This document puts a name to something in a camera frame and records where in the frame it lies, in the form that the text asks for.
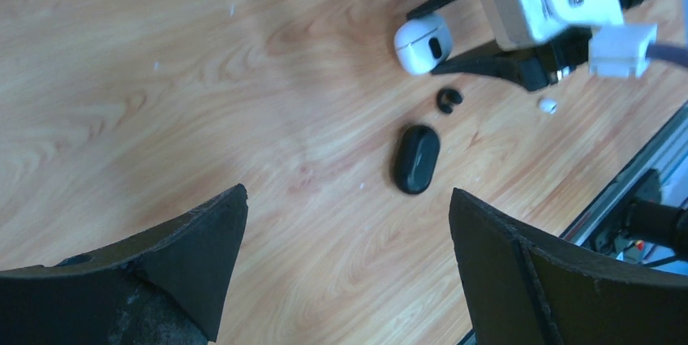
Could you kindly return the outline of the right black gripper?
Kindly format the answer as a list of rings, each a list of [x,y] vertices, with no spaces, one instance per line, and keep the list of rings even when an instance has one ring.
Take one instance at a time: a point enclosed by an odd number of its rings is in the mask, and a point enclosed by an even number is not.
[[[408,12],[406,20],[419,19],[456,0],[427,0]],[[620,0],[622,14],[645,0]],[[587,64],[594,75],[639,77],[647,69],[647,48],[656,38],[656,27],[607,24],[570,27],[536,47],[503,50],[495,41],[447,58],[431,75],[468,74],[490,77],[535,92],[556,84]]]

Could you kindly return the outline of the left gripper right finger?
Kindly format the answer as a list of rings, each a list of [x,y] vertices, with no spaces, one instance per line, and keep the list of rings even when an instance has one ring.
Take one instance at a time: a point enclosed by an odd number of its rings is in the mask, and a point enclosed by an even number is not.
[[[687,278],[606,257],[462,189],[449,228],[479,344],[684,344]]]

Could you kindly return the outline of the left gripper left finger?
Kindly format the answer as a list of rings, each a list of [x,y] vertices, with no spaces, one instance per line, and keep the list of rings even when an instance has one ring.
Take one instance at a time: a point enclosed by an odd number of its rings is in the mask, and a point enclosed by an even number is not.
[[[2,271],[2,343],[216,341],[247,214],[236,185],[117,243]]]

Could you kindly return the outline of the white earbud charging case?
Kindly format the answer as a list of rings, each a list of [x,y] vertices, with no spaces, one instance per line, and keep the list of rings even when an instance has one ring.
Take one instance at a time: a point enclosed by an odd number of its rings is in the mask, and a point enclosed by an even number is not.
[[[445,19],[436,14],[406,21],[393,38],[398,61],[411,75],[425,75],[444,62],[454,48]]]

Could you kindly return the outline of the white earbud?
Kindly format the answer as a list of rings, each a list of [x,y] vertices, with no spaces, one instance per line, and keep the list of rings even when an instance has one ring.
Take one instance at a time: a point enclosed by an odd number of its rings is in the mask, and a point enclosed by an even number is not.
[[[555,114],[558,103],[551,98],[542,98],[538,102],[538,108],[546,114]]]

